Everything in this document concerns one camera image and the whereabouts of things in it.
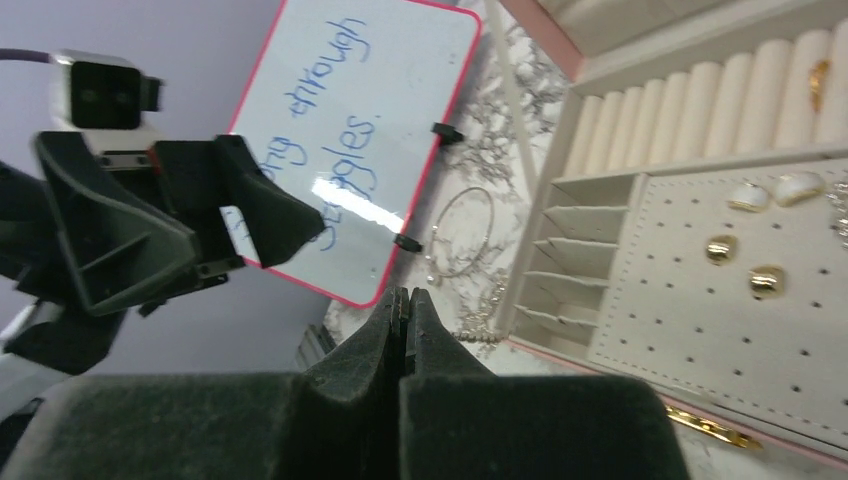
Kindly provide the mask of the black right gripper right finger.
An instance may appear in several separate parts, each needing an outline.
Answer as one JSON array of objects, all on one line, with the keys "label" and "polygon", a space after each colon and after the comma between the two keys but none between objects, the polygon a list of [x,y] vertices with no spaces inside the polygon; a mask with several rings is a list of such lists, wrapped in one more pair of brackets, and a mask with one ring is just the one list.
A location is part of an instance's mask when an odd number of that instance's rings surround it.
[{"label": "black right gripper right finger", "polygon": [[499,376],[410,298],[414,371],[399,385],[404,479],[685,479],[666,410],[615,375]]}]

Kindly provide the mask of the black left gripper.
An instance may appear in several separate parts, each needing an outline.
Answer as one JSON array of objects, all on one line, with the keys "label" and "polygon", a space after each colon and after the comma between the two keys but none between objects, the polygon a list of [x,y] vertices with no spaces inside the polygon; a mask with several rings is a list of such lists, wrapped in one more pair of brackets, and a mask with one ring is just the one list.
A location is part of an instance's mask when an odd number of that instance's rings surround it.
[{"label": "black left gripper", "polygon": [[78,132],[44,131],[33,148],[42,179],[1,168],[1,274],[33,299],[2,333],[3,370],[18,360],[81,374],[108,355],[130,310],[147,316],[224,284],[243,261],[222,206],[240,210],[264,268],[325,230],[238,135],[96,156]]}]

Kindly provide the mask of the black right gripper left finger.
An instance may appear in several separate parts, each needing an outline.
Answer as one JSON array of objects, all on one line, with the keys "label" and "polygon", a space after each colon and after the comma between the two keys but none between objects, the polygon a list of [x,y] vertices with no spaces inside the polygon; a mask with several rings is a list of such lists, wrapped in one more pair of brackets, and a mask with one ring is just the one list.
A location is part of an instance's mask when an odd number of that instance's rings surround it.
[{"label": "black right gripper left finger", "polygon": [[303,373],[88,376],[36,412],[5,479],[395,479],[406,292]]}]

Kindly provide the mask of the small gold earring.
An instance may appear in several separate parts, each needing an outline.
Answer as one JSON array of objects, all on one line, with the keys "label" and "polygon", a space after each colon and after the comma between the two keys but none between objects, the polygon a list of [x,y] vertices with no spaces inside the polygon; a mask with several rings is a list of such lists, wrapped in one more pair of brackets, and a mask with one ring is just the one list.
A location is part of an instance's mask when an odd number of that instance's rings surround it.
[{"label": "small gold earring", "polygon": [[738,239],[734,235],[716,235],[711,237],[704,249],[706,260],[716,266],[730,263],[737,253]]},{"label": "small gold earring", "polygon": [[785,289],[785,271],[778,265],[761,265],[748,272],[748,286],[756,300],[779,298]]}]

